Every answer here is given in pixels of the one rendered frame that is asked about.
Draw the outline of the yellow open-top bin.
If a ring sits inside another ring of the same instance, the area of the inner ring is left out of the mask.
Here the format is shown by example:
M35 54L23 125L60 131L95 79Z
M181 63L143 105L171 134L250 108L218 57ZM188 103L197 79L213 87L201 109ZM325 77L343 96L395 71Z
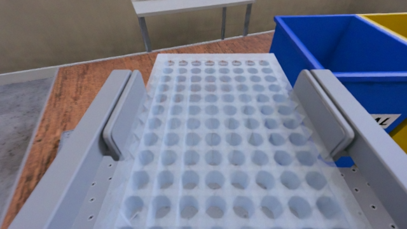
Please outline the yellow open-top bin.
M407 42L407 13L359 14L357 16ZM407 117L388 135L407 154Z

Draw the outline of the blue bin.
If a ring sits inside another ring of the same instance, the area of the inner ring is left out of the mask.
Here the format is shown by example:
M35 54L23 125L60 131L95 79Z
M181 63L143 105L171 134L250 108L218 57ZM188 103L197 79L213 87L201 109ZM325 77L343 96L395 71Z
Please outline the blue bin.
M268 53L292 88L301 70L328 69L387 134L407 117L407 42L357 15L273 21Z

